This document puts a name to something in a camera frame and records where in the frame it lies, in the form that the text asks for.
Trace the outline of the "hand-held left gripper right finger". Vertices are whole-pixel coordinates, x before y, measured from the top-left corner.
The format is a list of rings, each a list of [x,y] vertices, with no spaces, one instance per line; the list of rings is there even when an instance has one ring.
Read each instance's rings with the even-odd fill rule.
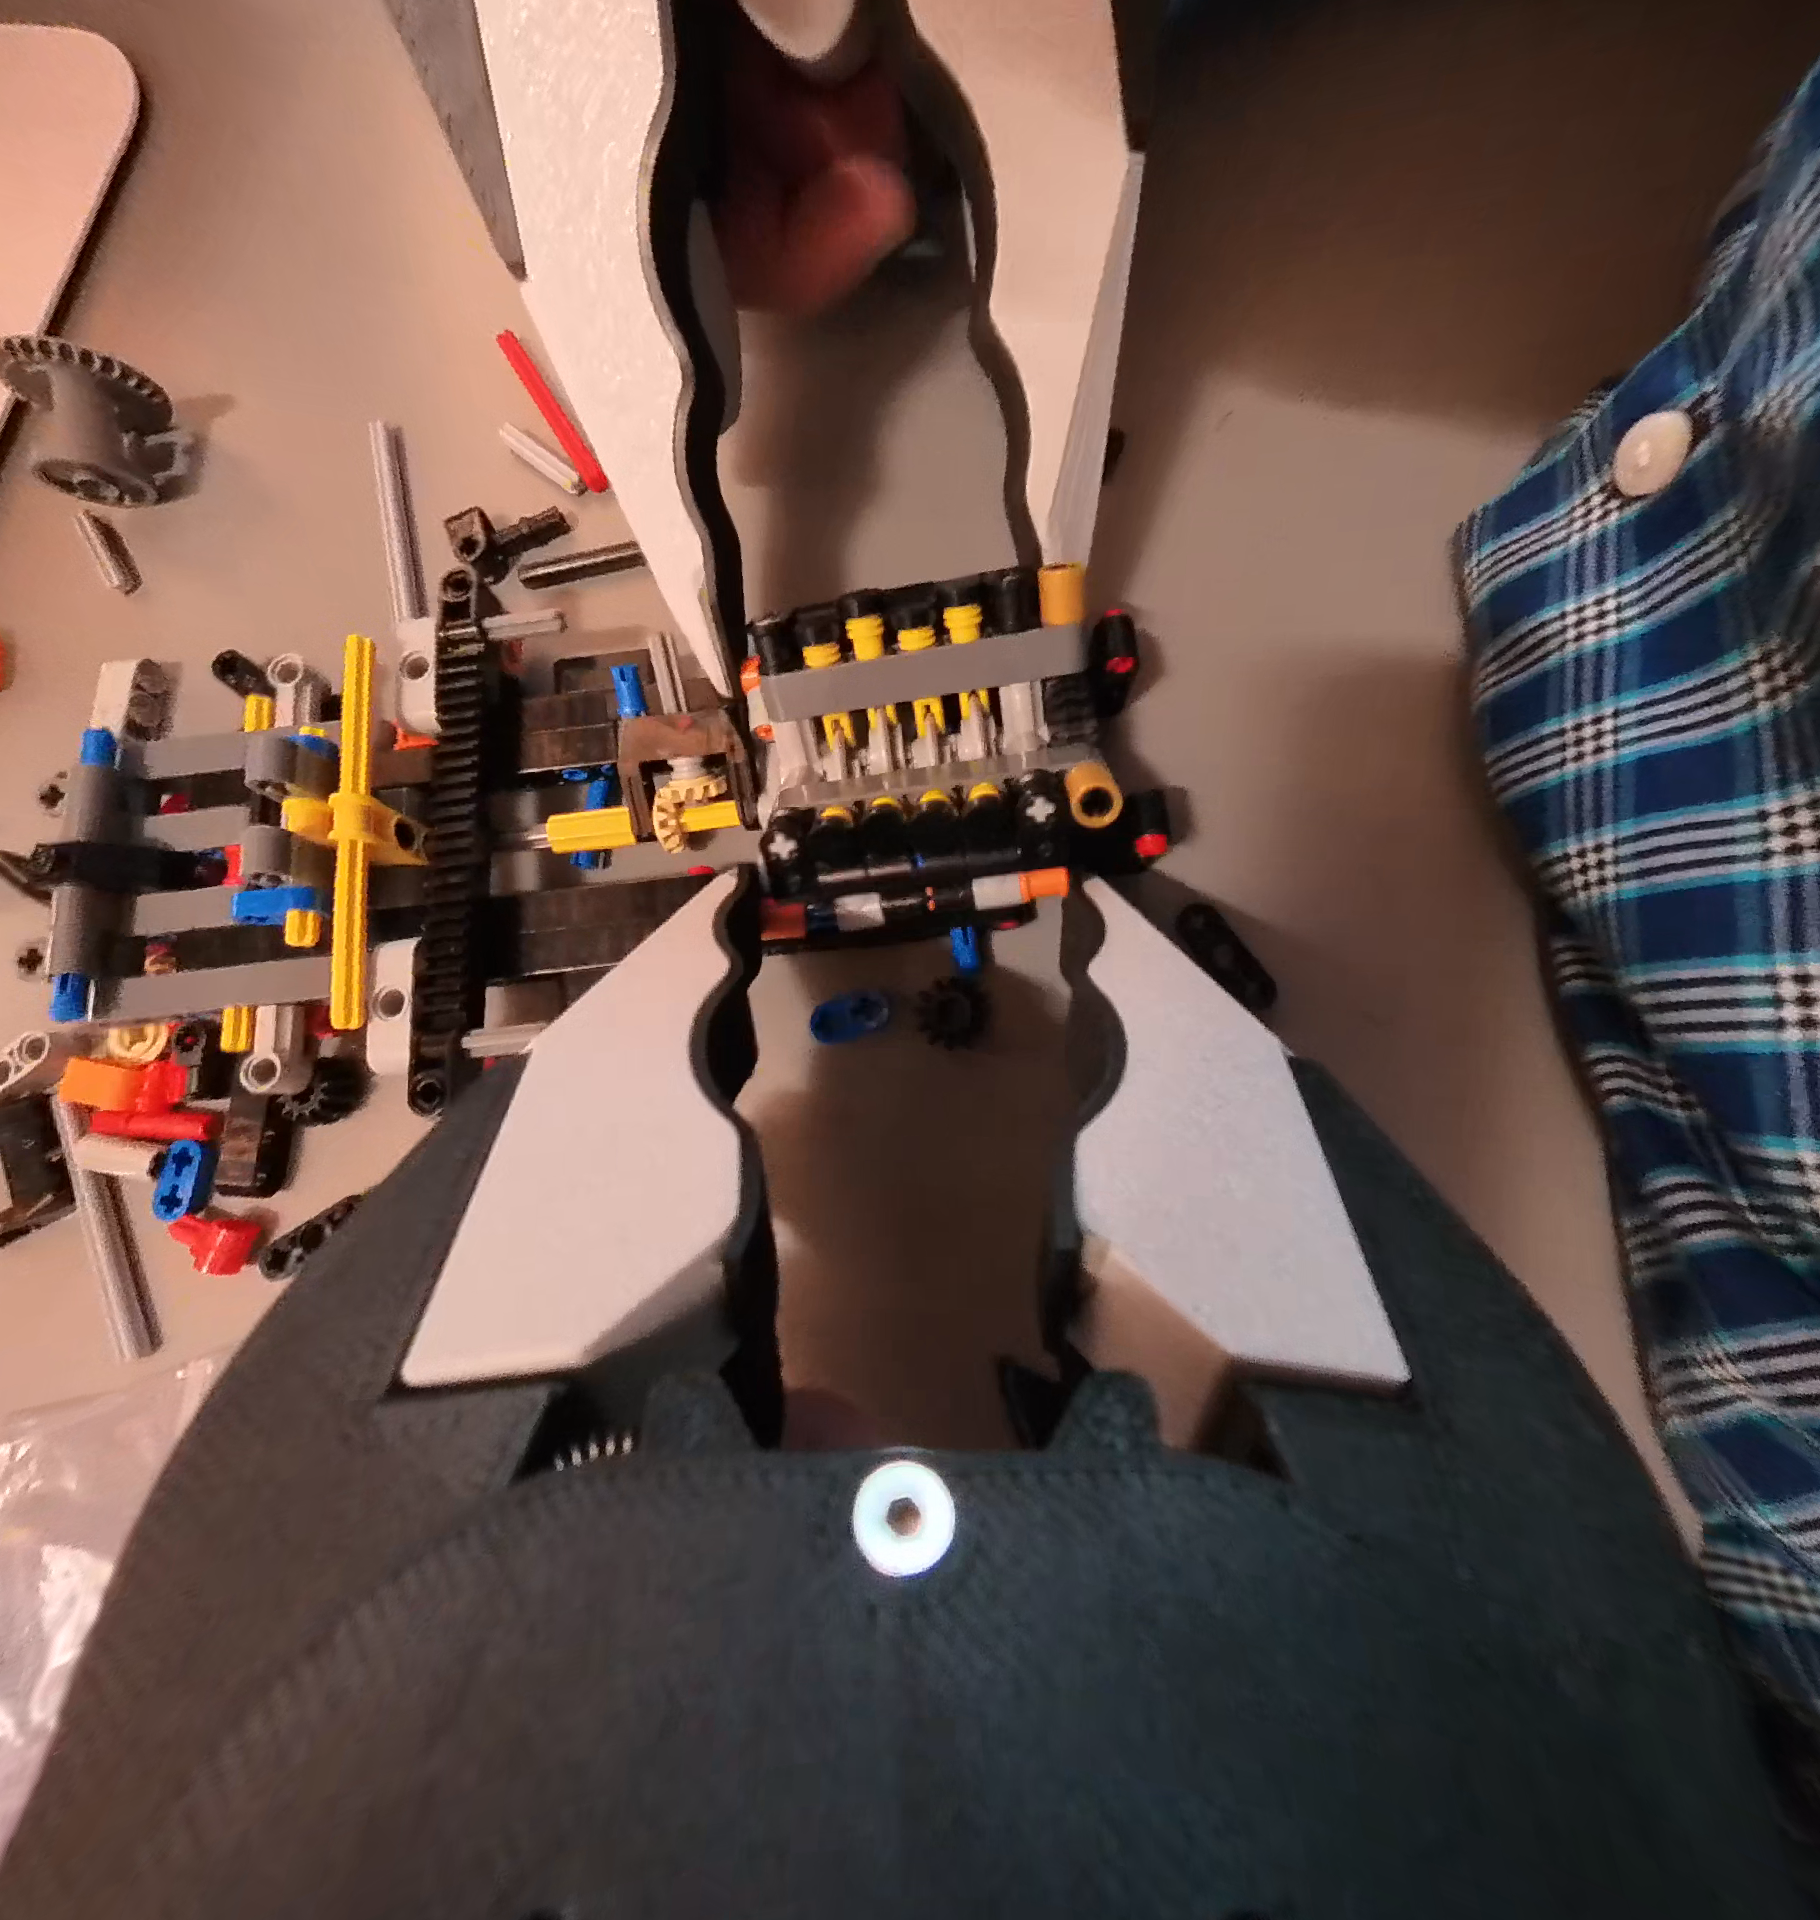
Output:
[[[1261,1382],[1403,1394],[1410,1366],[1290,1049],[1115,884],[1062,905],[1072,1117],[1048,1347],[1130,1373],[1166,1443],[1220,1443]]]

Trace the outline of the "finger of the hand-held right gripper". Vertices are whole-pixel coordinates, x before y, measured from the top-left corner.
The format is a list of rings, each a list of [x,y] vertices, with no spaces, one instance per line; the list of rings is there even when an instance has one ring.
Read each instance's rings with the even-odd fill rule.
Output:
[[[735,322],[697,206],[705,81],[693,10],[478,1],[524,255],[524,301],[674,628],[723,696],[742,561],[716,452]]]
[[[1088,564],[1146,145],[1146,13],[914,1],[922,106],[957,161],[970,347],[1004,432],[1021,561]]]

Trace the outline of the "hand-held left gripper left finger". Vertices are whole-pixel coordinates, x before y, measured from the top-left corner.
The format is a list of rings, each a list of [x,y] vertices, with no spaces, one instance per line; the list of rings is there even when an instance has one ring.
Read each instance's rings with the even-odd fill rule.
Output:
[[[531,1044],[402,1386],[568,1380],[610,1430],[657,1376],[714,1373],[780,1438],[774,1232],[735,1110],[759,905],[748,869],[708,876]]]

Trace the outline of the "lego car chassis assembly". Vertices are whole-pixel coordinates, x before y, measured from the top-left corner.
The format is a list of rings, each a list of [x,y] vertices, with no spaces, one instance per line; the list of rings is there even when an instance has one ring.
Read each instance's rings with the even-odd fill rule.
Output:
[[[947,975],[979,973],[995,928],[1096,876],[1009,919],[912,902],[883,931],[815,936],[760,869],[745,628],[729,697],[689,686],[662,633],[521,666],[490,586],[456,565],[385,688],[361,638],[335,676],[217,654],[230,731],[84,730],[38,797],[42,837],[0,848],[0,880],[46,915],[17,971],[44,980],[49,1020],[94,1032],[211,1020],[272,1090],[304,1084],[299,1049],[352,1032],[435,1117],[509,1049],[487,1040],[496,1002],[569,1002],[708,876],[748,869],[777,954],[945,941]]]

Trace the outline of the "red lego axle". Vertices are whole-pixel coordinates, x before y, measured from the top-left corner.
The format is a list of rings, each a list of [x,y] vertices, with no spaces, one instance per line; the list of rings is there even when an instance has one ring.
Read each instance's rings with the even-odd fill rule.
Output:
[[[528,345],[509,326],[498,329],[493,337],[513,376],[539,410],[539,418],[543,420],[548,438],[555,441],[555,450],[562,458],[562,470],[569,475],[566,486],[591,494],[607,492],[607,475],[601,458],[582,436],[574,415],[562,399],[562,394],[548,375],[539,367],[539,361],[533,356]]]

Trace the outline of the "black thin lego liftarm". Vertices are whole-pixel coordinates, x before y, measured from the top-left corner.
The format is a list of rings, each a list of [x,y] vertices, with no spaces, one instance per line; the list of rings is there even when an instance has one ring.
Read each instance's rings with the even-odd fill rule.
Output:
[[[1272,975],[1213,902],[1189,898],[1176,909],[1170,931],[1193,964],[1242,1010],[1261,1018],[1276,1006]]]

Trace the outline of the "black lego pin connector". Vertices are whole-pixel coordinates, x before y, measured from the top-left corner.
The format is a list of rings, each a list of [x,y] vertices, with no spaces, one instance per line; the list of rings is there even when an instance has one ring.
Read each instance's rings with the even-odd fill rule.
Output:
[[[490,589],[506,578],[513,564],[569,532],[572,517],[557,506],[544,506],[505,523],[493,522],[489,514],[475,506],[442,519],[442,535],[453,561]]]

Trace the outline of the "long grey lego axle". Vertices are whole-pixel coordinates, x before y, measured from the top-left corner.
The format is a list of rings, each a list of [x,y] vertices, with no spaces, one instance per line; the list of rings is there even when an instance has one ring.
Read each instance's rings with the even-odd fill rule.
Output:
[[[368,460],[391,619],[402,630],[427,611],[406,454],[400,429],[391,420],[368,420]]]

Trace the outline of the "grey lego differential gear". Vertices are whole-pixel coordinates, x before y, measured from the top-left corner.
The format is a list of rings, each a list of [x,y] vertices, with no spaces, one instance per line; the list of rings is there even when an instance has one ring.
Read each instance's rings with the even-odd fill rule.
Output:
[[[172,396],[119,356],[52,333],[0,335],[0,382],[47,418],[38,480],[92,508],[147,508],[194,477]]]

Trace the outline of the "thin grey lego axle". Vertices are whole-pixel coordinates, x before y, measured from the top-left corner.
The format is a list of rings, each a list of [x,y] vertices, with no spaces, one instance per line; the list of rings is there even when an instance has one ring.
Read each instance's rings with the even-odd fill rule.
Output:
[[[82,1110],[57,1093],[49,1110],[113,1349],[122,1360],[145,1360],[158,1349],[162,1332],[119,1184],[86,1164]]]

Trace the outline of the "person's right hand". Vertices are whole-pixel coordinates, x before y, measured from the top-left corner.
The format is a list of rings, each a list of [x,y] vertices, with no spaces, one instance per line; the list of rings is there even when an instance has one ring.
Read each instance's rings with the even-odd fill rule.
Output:
[[[711,217],[735,307],[806,318],[855,294],[917,217],[903,105],[881,60],[815,80],[743,30],[726,66]]]

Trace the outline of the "white rounded base board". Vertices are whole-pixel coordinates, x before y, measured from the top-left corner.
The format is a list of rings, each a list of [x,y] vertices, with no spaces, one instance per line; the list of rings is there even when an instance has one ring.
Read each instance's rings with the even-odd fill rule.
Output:
[[[106,37],[0,22],[0,335],[52,322],[140,101],[129,58]],[[0,385],[0,434],[7,413]]]

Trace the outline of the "person's plaid shirt torso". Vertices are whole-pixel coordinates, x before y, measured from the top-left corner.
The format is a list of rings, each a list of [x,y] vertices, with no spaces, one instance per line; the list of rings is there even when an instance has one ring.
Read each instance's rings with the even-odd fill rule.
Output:
[[[1651,1422],[1820,1810],[1820,58],[1454,564]]]

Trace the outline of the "empty clear plastic bag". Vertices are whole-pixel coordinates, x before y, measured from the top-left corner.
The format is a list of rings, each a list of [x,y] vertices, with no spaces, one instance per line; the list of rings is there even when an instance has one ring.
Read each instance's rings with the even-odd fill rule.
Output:
[[[33,1407],[0,1432],[0,1830],[47,1750],[129,1529],[234,1352]]]

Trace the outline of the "black lego bracket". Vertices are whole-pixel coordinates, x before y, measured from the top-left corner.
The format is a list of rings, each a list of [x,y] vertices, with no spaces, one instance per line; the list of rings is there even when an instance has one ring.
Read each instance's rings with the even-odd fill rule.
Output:
[[[72,1184],[46,1093],[0,1106],[0,1167],[10,1197],[0,1212],[0,1248],[70,1214]]]

